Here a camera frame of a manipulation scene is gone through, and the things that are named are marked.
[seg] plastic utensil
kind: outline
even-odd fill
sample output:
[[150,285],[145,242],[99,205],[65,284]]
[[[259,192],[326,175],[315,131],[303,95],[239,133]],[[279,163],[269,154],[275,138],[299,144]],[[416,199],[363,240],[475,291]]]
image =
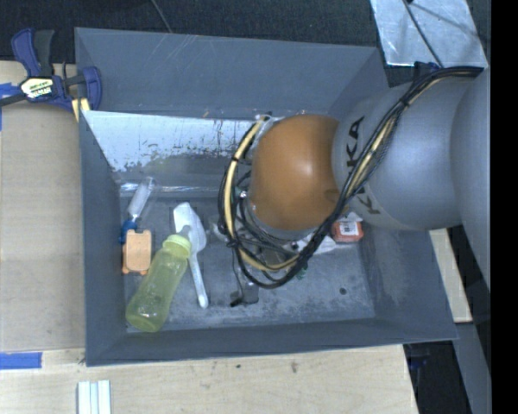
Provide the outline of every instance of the plastic utensil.
[[201,308],[209,306],[209,298],[205,292],[204,280],[201,276],[201,270],[198,263],[198,252],[205,248],[207,237],[205,235],[204,226],[199,219],[198,214],[193,210],[189,203],[181,203],[173,210],[174,227],[177,232],[182,231],[185,225],[191,227],[188,233],[188,239],[192,243],[192,252],[188,258],[190,271],[192,272],[193,283],[198,294],[198,302]]

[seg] plywood board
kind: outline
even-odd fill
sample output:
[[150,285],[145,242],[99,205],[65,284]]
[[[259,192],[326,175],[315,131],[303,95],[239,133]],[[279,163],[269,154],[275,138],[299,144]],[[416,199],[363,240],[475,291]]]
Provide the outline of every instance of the plywood board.
[[[17,83],[23,69],[11,64],[19,67],[12,78]],[[80,163],[74,116],[57,107],[21,102],[3,110],[1,136],[0,351],[82,347]]]

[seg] black surface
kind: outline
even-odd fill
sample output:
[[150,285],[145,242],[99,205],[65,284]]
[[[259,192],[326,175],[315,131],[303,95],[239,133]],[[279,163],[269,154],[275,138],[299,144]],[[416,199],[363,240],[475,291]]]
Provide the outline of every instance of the black surface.
[[[488,61],[491,58],[491,0],[467,0]],[[291,41],[376,46],[377,34],[368,0],[157,0],[174,32]],[[73,29],[117,28],[163,31],[149,0],[0,0],[0,59],[11,60],[9,39],[21,28],[52,28],[57,35],[52,61],[74,62]],[[390,85],[408,81],[408,68],[388,70]],[[452,364],[450,345],[432,348],[432,359]],[[453,367],[422,374],[420,412],[469,412],[441,388],[457,381]],[[464,400],[460,391],[453,392]]]

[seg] wire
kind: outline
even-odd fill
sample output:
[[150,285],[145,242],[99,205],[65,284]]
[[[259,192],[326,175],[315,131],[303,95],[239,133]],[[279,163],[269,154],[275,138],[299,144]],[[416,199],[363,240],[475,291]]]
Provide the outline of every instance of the wire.
[[[242,238],[235,228],[235,221],[238,220],[243,227],[254,236],[258,242],[254,242],[262,251],[263,245],[266,248],[273,249],[277,247],[280,250],[280,243],[273,239],[272,236],[265,233],[262,229],[256,227],[251,228],[250,223],[245,217],[245,210],[243,208],[243,198],[238,195],[237,198],[232,196],[234,189],[235,172],[240,159],[246,153],[247,149],[253,143],[256,134],[260,130],[265,117],[254,124],[244,135],[243,139],[234,153],[231,163],[221,182],[221,188],[218,195],[218,209],[219,209],[219,229],[223,229],[229,239],[228,246],[234,249],[238,264],[243,275],[256,285],[262,288],[274,289],[286,284],[297,273],[307,266],[308,260],[313,256],[314,252],[324,240],[325,236],[329,234],[333,223],[339,218],[344,210],[344,207],[349,201],[357,195],[357,193],[368,182],[372,173],[378,168],[384,156],[388,152],[389,144],[393,139],[396,127],[401,120],[401,116],[412,103],[432,85],[444,78],[450,77],[465,77],[475,78],[483,69],[480,67],[471,66],[457,66],[450,68],[443,68],[427,75],[424,75],[415,80],[408,88],[405,95],[403,95],[395,104],[386,112],[382,120],[378,123],[375,132],[370,136],[367,144],[363,147],[359,155],[358,163],[353,167],[347,180],[341,189],[340,196],[334,211],[329,215],[313,232],[313,235],[307,245],[297,254],[291,258],[276,264],[268,265],[259,260],[257,256],[249,251],[243,244],[250,243],[247,238]],[[237,215],[237,210],[240,210],[240,216]],[[262,270],[263,275],[270,280],[270,283],[265,283],[257,279],[246,267],[246,264]],[[281,278],[275,278],[267,272],[279,272],[287,269],[286,274]]]
[[172,34],[173,30],[171,29],[171,25],[167,21],[167,18],[163,15],[163,11],[159,7],[159,4],[155,0],[149,0],[153,5],[157,13],[159,14],[159,17],[161,17],[161,20],[163,21],[163,24],[165,25],[165,28],[167,28],[168,33]]
[[428,39],[424,35],[424,32],[422,31],[422,29],[420,29],[420,25],[416,21],[416,17],[414,17],[413,11],[408,7],[407,0],[402,0],[402,1],[403,1],[403,4],[405,5],[405,9],[408,12],[408,15],[411,17],[411,20],[414,23],[414,26],[416,27],[416,30],[418,31],[418,33],[420,34],[420,37],[422,37],[422,40],[424,41],[424,43],[426,44],[427,48],[430,50],[430,53],[432,54],[432,56],[434,57],[434,59],[438,63],[438,66],[439,67],[444,67],[443,66],[443,62],[439,59],[439,56],[433,50],[432,45],[430,45],[430,42],[428,41]]

